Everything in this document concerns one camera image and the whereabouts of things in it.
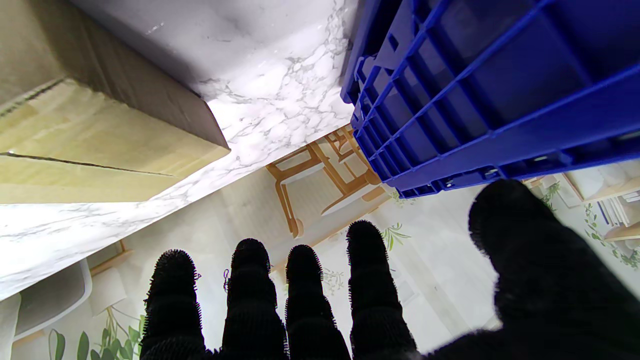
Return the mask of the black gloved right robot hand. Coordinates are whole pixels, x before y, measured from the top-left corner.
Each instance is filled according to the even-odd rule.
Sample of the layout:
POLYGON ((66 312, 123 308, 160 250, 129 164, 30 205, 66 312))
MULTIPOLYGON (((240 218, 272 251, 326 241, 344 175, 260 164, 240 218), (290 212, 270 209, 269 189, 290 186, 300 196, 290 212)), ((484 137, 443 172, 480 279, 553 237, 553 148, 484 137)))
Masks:
POLYGON ((196 268, 183 250, 157 260, 145 301, 142 360, 637 360, 638 298, 574 230, 521 182, 500 179, 475 198, 470 239, 498 278, 502 326, 465 333, 426 354, 403 317, 380 231, 360 219, 347 231, 350 348, 323 294, 322 267, 306 244, 286 265, 285 321, 263 244, 231 257, 221 347, 202 334, 196 268))

